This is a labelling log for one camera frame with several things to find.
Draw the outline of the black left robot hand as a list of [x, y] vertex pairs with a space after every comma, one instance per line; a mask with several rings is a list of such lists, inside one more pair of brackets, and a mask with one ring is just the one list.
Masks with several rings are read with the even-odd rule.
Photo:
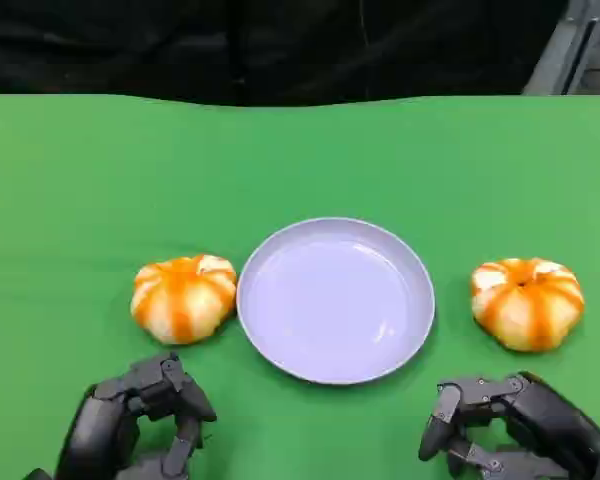
[[[133, 459], [138, 420], [174, 420], [168, 449]], [[202, 425], [217, 420], [205, 392], [167, 352], [90, 386], [61, 449], [56, 479], [187, 479], [188, 461], [203, 446]]]

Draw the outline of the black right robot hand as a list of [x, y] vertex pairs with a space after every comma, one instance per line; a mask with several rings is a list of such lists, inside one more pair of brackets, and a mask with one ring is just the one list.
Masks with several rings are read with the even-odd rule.
[[[474, 468], [483, 479], [592, 479], [600, 427], [542, 378], [519, 371], [502, 380], [456, 377], [437, 384], [437, 402], [418, 450], [423, 461], [446, 455], [449, 474]], [[487, 450], [468, 430], [504, 422], [513, 445]]]

